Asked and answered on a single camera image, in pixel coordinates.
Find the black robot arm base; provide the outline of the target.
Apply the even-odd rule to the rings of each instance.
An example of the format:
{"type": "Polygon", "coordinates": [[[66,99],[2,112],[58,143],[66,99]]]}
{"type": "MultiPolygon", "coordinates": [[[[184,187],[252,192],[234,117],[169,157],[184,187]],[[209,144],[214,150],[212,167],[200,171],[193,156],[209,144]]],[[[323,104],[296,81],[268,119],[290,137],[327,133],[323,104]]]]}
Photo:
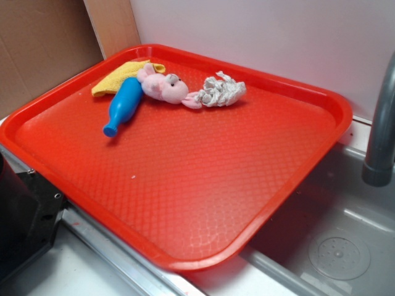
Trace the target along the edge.
{"type": "Polygon", "coordinates": [[[38,172],[16,173],[1,156],[1,282],[52,248],[63,192],[38,172]]]}

